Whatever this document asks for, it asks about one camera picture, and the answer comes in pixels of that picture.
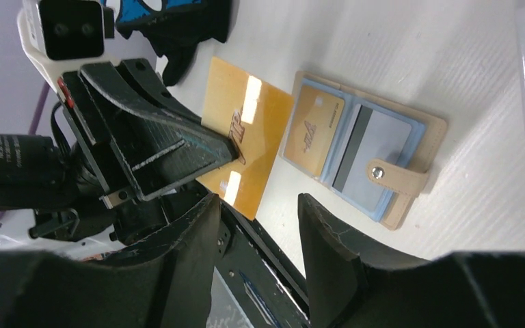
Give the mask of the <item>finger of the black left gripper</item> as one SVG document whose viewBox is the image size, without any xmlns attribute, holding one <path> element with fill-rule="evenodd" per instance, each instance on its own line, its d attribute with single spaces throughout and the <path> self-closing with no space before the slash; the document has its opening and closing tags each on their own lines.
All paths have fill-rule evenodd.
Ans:
<svg viewBox="0 0 525 328">
<path fill-rule="evenodd" d="M 233 141 L 202 125 L 144 58 L 86 64 L 80 78 L 136 197 L 150 201 L 238 158 Z"/>
</svg>

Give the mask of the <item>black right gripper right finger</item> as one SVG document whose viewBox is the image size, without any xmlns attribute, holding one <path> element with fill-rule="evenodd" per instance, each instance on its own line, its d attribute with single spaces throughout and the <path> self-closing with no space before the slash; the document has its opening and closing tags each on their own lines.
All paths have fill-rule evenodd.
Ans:
<svg viewBox="0 0 525 328">
<path fill-rule="evenodd" d="M 525 251 L 425 260 L 298 197 L 313 327 L 525 327 Z"/>
</svg>

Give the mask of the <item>gold credit card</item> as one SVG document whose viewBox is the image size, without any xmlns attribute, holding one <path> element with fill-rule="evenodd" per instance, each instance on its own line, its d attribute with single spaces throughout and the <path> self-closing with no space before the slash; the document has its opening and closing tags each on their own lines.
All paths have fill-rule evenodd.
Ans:
<svg viewBox="0 0 525 328">
<path fill-rule="evenodd" d="M 227 136 L 239 155 L 197 181 L 249 220 L 258 212 L 293 105 L 289 93 L 212 58 L 202 124 Z"/>
</svg>

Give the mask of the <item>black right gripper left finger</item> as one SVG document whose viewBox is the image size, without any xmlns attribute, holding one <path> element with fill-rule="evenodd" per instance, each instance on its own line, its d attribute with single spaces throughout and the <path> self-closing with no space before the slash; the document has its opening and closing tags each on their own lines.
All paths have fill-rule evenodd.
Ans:
<svg viewBox="0 0 525 328">
<path fill-rule="evenodd" d="M 205 327 L 221 200 L 102 260 L 0 251 L 0 327 Z"/>
</svg>

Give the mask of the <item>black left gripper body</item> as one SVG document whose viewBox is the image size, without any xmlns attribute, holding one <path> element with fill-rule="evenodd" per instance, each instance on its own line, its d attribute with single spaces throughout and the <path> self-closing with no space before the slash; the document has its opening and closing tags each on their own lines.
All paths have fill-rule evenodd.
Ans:
<svg viewBox="0 0 525 328">
<path fill-rule="evenodd" d="M 138 209 L 134 191 L 111 147 L 109 129 L 94 92 L 77 71 L 57 79 L 63 113 L 76 144 L 70 153 L 70 182 L 77 188 L 76 210 Z"/>
</svg>

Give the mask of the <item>beige leather card holder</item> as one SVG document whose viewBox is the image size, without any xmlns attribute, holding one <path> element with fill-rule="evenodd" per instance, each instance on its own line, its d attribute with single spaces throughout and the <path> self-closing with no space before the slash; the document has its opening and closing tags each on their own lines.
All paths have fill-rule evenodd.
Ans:
<svg viewBox="0 0 525 328">
<path fill-rule="evenodd" d="M 322 174 L 312 176 L 283 157 L 295 104 L 303 84 L 345 100 Z M 281 157 L 388 230 L 399 229 L 424 191 L 444 141 L 443 118 L 359 89 L 299 71 L 295 104 Z"/>
</svg>

